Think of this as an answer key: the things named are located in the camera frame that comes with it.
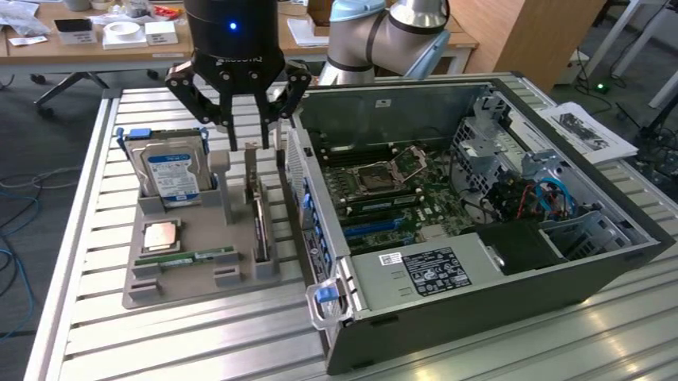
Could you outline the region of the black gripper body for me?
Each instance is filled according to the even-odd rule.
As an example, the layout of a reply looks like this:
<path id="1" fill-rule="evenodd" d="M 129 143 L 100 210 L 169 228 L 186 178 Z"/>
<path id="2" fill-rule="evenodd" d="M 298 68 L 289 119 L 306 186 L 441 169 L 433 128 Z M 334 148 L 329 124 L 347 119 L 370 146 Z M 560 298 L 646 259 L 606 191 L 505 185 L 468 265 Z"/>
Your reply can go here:
<path id="1" fill-rule="evenodd" d="M 278 2 L 193 0 L 183 3 L 195 72 L 219 92 L 266 92 L 286 66 Z"/>

